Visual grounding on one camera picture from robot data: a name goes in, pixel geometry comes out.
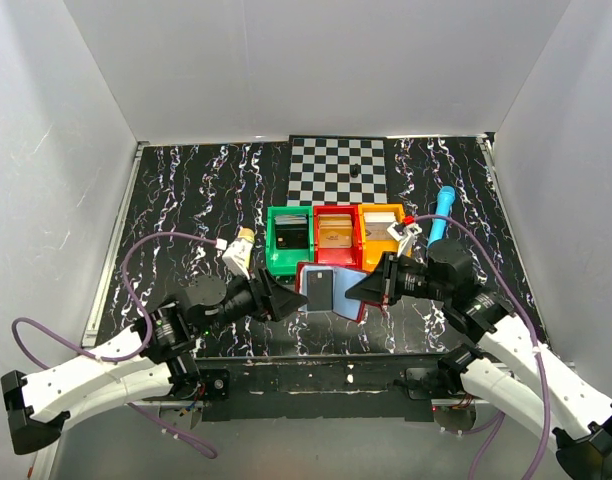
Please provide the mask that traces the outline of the black credit card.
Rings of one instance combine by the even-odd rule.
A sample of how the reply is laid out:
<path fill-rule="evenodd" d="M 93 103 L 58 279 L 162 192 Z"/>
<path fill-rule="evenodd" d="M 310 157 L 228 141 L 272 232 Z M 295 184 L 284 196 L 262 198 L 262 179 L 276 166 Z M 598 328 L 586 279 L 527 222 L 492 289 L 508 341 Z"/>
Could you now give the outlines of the black credit card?
<path fill-rule="evenodd" d="M 306 280 L 308 310 L 312 312 L 331 311 L 333 308 L 333 272 L 331 270 L 308 272 Z"/>

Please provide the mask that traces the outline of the red leather card holder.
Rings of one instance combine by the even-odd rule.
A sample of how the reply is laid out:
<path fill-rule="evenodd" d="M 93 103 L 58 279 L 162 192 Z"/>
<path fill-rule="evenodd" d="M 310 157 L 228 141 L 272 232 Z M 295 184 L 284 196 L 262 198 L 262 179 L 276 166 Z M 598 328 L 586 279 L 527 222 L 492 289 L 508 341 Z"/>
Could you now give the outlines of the red leather card holder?
<path fill-rule="evenodd" d="M 296 291 L 307 298 L 300 313 L 334 313 L 348 321 L 359 323 L 365 304 L 349 299 L 346 292 L 365 279 L 368 273 L 342 265 L 299 263 Z"/>

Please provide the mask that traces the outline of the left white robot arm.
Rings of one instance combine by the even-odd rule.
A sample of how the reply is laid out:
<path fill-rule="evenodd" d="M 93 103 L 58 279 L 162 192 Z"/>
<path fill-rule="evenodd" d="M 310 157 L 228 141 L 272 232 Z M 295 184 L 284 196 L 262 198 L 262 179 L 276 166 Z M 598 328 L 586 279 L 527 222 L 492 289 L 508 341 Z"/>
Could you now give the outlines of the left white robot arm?
<path fill-rule="evenodd" d="M 128 403 L 212 395 L 217 378 L 192 355 L 199 337 L 246 317 L 279 322 L 306 302 L 265 269 L 230 282 L 203 276 L 92 350 L 37 373 L 3 375 L 14 452 L 37 452 L 77 423 Z"/>

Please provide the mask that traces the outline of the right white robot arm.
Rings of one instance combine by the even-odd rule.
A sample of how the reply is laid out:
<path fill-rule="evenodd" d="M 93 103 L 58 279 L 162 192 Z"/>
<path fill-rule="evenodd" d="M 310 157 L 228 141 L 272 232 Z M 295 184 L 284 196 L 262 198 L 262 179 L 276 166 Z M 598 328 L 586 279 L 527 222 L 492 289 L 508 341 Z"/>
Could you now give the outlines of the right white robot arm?
<path fill-rule="evenodd" d="M 458 242 L 434 242 L 425 263 L 386 252 L 346 296 L 371 304 L 393 305 L 403 296 L 440 302 L 469 342 L 410 388 L 485 400 L 545 438 L 569 477 L 612 479 L 612 399 L 532 340 L 519 313 L 476 279 L 472 257 Z"/>

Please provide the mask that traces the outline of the white cards in yellow bin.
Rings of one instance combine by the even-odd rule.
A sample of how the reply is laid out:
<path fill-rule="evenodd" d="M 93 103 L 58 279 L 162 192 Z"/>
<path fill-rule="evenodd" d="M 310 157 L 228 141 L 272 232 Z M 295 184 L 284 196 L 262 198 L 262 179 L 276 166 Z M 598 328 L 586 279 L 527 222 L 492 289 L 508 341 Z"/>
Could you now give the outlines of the white cards in yellow bin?
<path fill-rule="evenodd" d="M 364 231 L 368 241 L 392 240 L 388 228 L 396 221 L 394 212 L 369 211 L 363 214 Z"/>

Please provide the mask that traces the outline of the dark cards in green bin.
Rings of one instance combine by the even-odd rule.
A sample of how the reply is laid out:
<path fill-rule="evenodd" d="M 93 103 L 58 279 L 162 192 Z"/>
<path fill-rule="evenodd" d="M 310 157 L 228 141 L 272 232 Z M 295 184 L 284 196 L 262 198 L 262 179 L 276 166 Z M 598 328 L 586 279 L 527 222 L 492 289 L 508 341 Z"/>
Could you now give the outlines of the dark cards in green bin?
<path fill-rule="evenodd" d="M 307 249 L 309 220 L 306 214 L 281 214 L 273 219 L 277 249 Z"/>

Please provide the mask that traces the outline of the yellow plastic bin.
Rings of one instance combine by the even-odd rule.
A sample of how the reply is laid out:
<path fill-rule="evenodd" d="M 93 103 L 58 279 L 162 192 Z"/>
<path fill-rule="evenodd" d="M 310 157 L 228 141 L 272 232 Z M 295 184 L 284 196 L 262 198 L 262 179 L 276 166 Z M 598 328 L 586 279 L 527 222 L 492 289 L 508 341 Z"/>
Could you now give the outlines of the yellow plastic bin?
<path fill-rule="evenodd" d="M 358 206 L 358 213 L 363 245 L 362 269 L 372 272 L 384 251 L 397 251 L 399 243 L 388 228 L 394 222 L 401 223 L 406 214 L 402 204 L 365 203 Z"/>

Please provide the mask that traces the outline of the red plastic bin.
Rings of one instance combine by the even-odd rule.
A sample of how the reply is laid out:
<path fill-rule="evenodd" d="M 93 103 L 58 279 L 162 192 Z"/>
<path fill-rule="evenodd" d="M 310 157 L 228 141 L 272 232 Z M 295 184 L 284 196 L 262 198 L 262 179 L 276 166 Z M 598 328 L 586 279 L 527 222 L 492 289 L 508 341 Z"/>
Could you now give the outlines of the red plastic bin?
<path fill-rule="evenodd" d="M 314 210 L 315 262 L 360 268 L 362 240 L 356 205 L 321 205 Z"/>

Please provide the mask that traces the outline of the green plastic bin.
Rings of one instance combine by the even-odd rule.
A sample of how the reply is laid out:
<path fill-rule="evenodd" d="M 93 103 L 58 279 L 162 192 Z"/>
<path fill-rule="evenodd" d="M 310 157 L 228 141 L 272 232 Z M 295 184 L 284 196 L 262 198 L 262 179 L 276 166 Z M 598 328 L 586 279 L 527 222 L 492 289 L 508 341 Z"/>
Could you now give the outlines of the green plastic bin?
<path fill-rule="evenodd" d="M 294 276 L 297 265 L 315 259 L 312 206 L 267 209 L 265 259 L 274 276 Z"/>

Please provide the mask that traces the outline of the cream toy microphone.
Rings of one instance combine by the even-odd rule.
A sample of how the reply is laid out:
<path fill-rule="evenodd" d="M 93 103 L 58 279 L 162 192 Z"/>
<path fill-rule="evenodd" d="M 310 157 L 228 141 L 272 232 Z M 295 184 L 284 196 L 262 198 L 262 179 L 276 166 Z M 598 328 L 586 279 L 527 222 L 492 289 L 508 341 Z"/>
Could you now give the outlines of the cream toy microphone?
<path fill-rule="evenodd" d="M 251 246 L 255 244 L 255 232 L 247 227 L 241 227 L 238 231 L 237 240 L 240 243 L 247 242 Z"/>

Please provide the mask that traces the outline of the blue toy microphone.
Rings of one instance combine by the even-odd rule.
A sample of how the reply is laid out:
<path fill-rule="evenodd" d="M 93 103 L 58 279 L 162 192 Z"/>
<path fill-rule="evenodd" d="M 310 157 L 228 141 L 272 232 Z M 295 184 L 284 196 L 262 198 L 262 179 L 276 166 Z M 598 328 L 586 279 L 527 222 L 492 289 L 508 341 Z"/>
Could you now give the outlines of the blue toy microphone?
<path fill-rule="evenodd" d="M 441 216 L 441 219 L 433 219 L 432 227 L 428 236 L 428 247 L 443 238 L 447 226 L 447 222 L 444 220 L 444 217 L 449 217 L 451 215 L 455 198 L 456 192 L 452 186 L 444 186 L 440 189 L 437 195 L 435 214 Z"/>

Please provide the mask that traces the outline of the checkered chessboard mat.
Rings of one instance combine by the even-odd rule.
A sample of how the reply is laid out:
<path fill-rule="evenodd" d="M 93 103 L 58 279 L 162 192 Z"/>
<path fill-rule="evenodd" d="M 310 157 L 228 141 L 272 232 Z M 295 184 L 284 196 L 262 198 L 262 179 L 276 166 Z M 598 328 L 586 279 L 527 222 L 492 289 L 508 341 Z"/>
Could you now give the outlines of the checkered chessboard mat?
<path fill-rule="evenodd" d="M 288 206 L 388 202 L 383 138 L 292 136 L 290 147 Z"/>

